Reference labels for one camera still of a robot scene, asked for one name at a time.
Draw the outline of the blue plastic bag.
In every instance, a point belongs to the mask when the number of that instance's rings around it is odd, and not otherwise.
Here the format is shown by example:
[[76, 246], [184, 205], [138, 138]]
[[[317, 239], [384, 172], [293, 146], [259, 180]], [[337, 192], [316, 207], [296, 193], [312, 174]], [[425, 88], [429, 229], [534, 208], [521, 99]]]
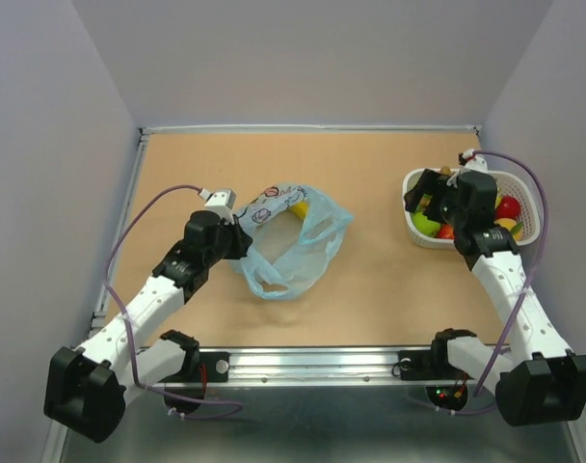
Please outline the blue plastic bag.
[[[299, 202], [308, 203], [305, 220], [289, 210]], [[230, 268], [255, 296], [274, 301], [295, 299], [323, 277], [354, 220], [322, 191], [291, 182], [267, 187], [236, 215], [253, 244]]]

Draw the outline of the yellow banana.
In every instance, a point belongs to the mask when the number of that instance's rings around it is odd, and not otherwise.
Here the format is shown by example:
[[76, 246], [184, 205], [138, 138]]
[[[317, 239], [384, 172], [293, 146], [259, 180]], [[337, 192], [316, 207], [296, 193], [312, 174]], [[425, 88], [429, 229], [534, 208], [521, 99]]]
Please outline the yellow banana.
[[291, 205], [289, 210], [301, 220], [305, 220], [308, 212], [308, 203], [299, 202], [297, 204]]

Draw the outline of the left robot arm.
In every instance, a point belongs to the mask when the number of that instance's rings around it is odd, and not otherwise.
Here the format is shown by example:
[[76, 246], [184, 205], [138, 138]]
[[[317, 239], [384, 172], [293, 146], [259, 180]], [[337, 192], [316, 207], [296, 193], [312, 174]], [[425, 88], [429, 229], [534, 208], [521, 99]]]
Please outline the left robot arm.
[[139, 293], [98, 333], [51, 358], [44, 415], [101, 443], [119, 426], [128, 405], [170, 375], [192, 378], [199, 344], [170, 331], [148, 350], [138, 349], [207, 282], [221, 260], [241, 259], [252, 244], [227, 206], [191, 214], [181, 240], [153, 269]]

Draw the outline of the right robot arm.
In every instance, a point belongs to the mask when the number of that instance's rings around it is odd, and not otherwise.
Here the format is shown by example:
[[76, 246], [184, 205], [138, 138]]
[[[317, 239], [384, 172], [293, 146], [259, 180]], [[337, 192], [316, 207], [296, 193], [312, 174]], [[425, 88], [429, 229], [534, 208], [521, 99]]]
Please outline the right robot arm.
[[456, 251], [478, 280], [504, 324], [500, 345], [489, 347], [471, 331], [436, 333], [420, 359], [411, 358], [407, 379], [438, 379], [459, 370], [490, 392], [503, 420], [511, 426], [578, 420], [586, 404], [586, 354], [575, 353], [553, 328], [530, 285], [512, 234], [494, 221], [495, 178], [484, 172], [453, 176], [422, 170], [403, 196], [415, 212], [454, 230]]

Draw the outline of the green apple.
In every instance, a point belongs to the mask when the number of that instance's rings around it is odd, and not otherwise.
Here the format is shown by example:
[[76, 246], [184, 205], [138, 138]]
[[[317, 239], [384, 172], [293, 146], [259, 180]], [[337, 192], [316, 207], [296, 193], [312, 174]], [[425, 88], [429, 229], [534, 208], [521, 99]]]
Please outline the green apple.
[[414, 227], [428, 237], [435, 237], [441, 228], [441, 223], [430, 220], [422, 211], [415, 212], [412, 221]]

